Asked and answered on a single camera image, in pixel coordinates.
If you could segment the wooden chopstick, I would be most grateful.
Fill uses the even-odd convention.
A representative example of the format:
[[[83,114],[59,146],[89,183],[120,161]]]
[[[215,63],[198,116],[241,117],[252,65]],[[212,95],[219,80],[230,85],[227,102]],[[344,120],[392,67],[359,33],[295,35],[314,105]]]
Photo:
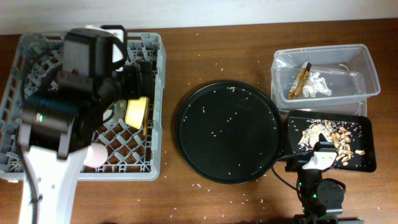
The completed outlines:
[[[147,136],[148,120],[149,120],[149,104],[146,104],[146,110],[144,113],[144,119],[143,119],[143,123],[142,123],[144,136]]]

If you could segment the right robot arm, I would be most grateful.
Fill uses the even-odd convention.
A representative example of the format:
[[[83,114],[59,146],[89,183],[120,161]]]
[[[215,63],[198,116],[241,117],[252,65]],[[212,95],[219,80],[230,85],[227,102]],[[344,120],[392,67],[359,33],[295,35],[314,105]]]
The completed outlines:
[[[364,224],[358,218],[339,219],[343,213],[346,185],[339,180],[322,177],[317,169],[304,170],[295,168],[297,180],[295,185],[284,180],[274,168],[274,175],[285,185],[295,190],[302,204],[302,214],[294,215],[293,224]]]

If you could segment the food scraps pile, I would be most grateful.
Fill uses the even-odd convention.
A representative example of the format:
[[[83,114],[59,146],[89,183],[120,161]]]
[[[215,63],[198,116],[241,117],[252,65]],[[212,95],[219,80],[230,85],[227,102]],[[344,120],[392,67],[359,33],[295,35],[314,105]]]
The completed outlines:
[[[366,155],[364,149],[354,146],[363,137],[363,128],[358,123],[308,119],[301,134],[300,141],[297,143],[299,149],[314,150],[316,143],[320,141],[319,135],[322,135],[326,142],[332,143],[335,147],[337,153],[335,161],[340,162],[343,166],[349,165],[354,158],[362,159]]]

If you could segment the yellow bowl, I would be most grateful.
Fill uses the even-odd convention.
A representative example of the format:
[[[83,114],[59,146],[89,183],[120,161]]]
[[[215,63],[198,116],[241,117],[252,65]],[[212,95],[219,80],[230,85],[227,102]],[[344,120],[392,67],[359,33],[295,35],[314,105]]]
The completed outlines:
[[[124,122],[135,129],[140,129],[149,107],[149,97],[143,96],[136,100],[127,101]]]

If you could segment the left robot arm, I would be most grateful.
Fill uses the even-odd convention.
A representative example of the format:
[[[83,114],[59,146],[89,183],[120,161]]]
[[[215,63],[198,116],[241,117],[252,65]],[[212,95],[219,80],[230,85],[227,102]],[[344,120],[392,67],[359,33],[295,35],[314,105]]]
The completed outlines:
[[[127,103],[125,123],[141,128],[149,113],[154,81],[149,62],[128,65],[127,31],[121,25],[76,28],[63,40],[35,35],[24,52],[20,76],[51,51],[63,50],[38,89],[22,97],[17,137],[24,169],[20,223],[69,223],[78,176],[99,167],[107,149],[92,143],[104,113]]]

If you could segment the white plate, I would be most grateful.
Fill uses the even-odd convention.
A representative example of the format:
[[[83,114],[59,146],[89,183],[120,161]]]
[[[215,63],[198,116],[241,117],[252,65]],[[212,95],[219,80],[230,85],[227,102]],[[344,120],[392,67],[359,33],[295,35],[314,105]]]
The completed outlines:
[[[117,124],[120,119],[124,119],[125,114],[126,100],[119,100],[103,113],[103,121],[108,124]]]

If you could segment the pink paper cup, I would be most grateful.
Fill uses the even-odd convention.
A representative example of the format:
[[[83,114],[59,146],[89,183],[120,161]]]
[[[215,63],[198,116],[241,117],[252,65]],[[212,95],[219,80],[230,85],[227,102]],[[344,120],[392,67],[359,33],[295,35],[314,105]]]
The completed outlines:
[[[88,146],[86,159],[83,162],[84,166],[98,168],[102,166],[108,158],[108,151],[106,146],[99,143],[92,143]]]

